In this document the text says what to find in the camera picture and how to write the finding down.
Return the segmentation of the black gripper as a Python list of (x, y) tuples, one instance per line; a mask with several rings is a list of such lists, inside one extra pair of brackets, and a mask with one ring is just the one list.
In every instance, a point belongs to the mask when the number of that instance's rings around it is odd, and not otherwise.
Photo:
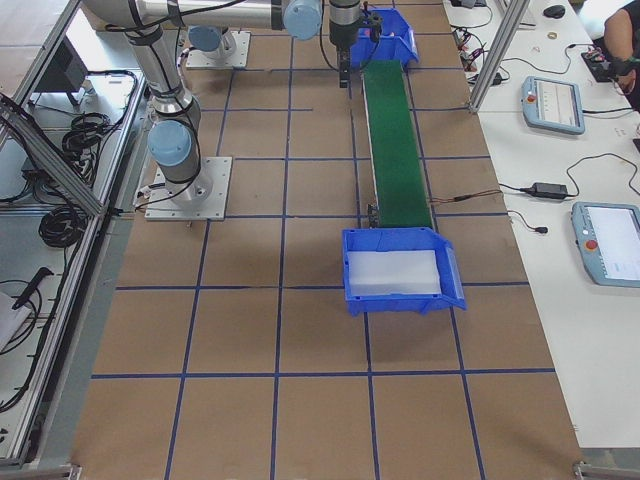
[(329, 37), (338, 49), (339, 87), (349, 86), (349, 50), (357, 41), (361, 17), (360, 2), (329, 1)]

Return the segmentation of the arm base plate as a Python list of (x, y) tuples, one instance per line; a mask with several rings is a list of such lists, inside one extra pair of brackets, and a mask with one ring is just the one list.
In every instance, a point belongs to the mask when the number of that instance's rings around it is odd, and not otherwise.
[(251, 33), (197, 26), (188, 31), (191, 48), (187, 69), (244, 69), (247, 65)]
[(151, 191), (145, 218), (149, 221), (223, 221), (231, 170), (231, 157), (204, 157), (199, 176), (182, 191), (182, 186), (167, 183), (157, 167), (154, 182), (163, 186)]

